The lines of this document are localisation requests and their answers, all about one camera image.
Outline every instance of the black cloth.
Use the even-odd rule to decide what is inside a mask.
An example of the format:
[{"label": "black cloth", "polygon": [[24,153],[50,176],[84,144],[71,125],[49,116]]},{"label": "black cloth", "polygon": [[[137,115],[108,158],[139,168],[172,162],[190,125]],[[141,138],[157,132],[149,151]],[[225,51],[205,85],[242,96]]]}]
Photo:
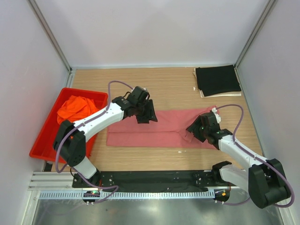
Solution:
[{"label": "black cloth", "polygon": [[204,96],[241,91],[234,66],[196,68],[197,85]]}]

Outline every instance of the tabletop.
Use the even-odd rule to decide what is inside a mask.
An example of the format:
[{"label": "tabletop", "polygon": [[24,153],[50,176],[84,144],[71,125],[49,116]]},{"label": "tabletop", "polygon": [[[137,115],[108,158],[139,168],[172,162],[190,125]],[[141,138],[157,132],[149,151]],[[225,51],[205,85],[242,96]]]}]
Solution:
[{"label": "tabletop", "polygon": [[[120,80],[132,87],[147,88],[155,110],[239,104],[244,108],[245,115],[236,136],[251,150],[261,154],[244,96],[201,98],[196,88],[193,70],[193,67],[77,70],[72,88],[107,92],[108,82]],[[112,99],[124,95],[127,91],[128,87],[125,85],[112,84]],[[221,128],[233,132],[240,115],[241,111],[238,107],[220,109]],[[100,171],[209,170],[214,164],[226,160],[239,166],[229,155],[219,150],[110,147],[106,145],[106,132],[107,130],[104,129],[98,133],[90,156],[91,162]]]}]

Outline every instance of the white wall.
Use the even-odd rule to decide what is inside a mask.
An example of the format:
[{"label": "white wall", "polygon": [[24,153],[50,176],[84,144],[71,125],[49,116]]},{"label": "white wall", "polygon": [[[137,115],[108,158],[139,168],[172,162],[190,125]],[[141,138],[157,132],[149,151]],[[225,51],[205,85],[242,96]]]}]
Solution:
[{"label": "white wall", "polygon": [[25,0],[0,1],[0,218],[15,225],[42,160],[29,151],[67,77]]},{"label": "white wall", "polygon": [[300,1],[279,0],[239,67],[267,157],[284,166],[300,224]]},{"label": "white wall", "polygon": [[37,0],[73,67],[235,63],[267,0]]}]

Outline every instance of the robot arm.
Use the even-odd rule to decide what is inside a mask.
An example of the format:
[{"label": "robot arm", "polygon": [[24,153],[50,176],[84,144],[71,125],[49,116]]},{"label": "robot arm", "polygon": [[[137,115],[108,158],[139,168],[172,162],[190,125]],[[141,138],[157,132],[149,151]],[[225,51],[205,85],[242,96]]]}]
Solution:
[{"label": "robot arm", "polygon": [[268,160],[259,156],[237,139],[233,140],[233,134],[229,130],[220,128],[220,121],[221,118],[214,108],[200,115],[187,128],[187,131],[193,133],[195,138],[201,142],[208,140],[210,144],[229,154],[244,168],[241,170],[227,161],[219,163],[213,166],[213,170],[218,170],[216,178],[247,191],[251,200],[261,209],[289,198],[291,191],[287,184],[275,172],[262,164],[262,162],[267,162],[285,177],[281,163],[277,159]]},{"label": "robot arm", "polygon": [[157,122],[153,101],[149,99],[149,97],[149,92],[146,89],[135,87],[126,98],[120,96],[112,100],[108,109],[102,109],[74,123],[68,120],[62,122],[56,135],[53,148],[57,151],[64,136],[73,128],[84,124],[74,131],[64,142],[60,150],[60,156],[91,184],[98,186],[100,171],[85,156],[86,142],[107,126],[134,115],[136,116],[137,123],[149,123],[150,120]]}]

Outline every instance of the pink towel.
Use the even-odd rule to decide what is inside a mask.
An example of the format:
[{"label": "pink towel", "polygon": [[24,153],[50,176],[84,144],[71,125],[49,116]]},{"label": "pink towel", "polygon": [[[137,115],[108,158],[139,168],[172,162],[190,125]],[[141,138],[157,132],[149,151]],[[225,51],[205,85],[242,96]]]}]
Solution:
[{"label": "pink towel", "polygon": [[110,125],[107,129],[107,146],[171,147],[216,149],[207,141],[202,143],[186,131],[204,109],[156,111],[158,122],[138,124],[135,116]]}]

